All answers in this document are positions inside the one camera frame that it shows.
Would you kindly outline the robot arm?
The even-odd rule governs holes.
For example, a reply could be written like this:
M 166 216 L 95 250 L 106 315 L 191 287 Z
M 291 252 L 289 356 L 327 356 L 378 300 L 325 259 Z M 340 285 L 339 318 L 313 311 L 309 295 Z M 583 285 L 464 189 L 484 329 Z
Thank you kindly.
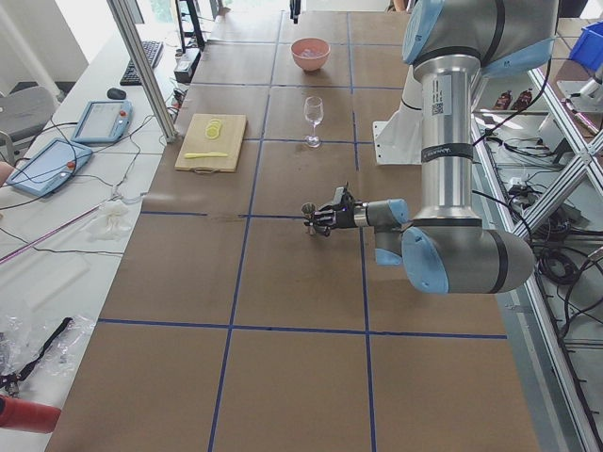
M 472 88 L 482 76 L 523 73 L 553 50 L 555 1 L 421 1 L 406 27 L 402 56 L 421 87 L 422 206 L 360 202 L 345 187 L 321 206 L 306 204 L 314 234 L 370 227 L 382 266 L 402 266 L 414 288 L 435 294 L 504 293 L 530 276 L 526 241 L 486 230 L 472 208 Z

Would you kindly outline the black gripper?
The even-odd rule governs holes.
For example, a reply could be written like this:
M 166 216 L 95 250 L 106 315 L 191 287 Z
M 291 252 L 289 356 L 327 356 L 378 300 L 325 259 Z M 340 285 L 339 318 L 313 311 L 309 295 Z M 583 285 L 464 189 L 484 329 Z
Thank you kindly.
M 333 229 L 362 228 L 367 226 L 367 208 L 361 202 L 327 203 L 316 206 L 314 221 L 324 221 L 325 225 L 307 222 L 310 235 L 329 235 Z

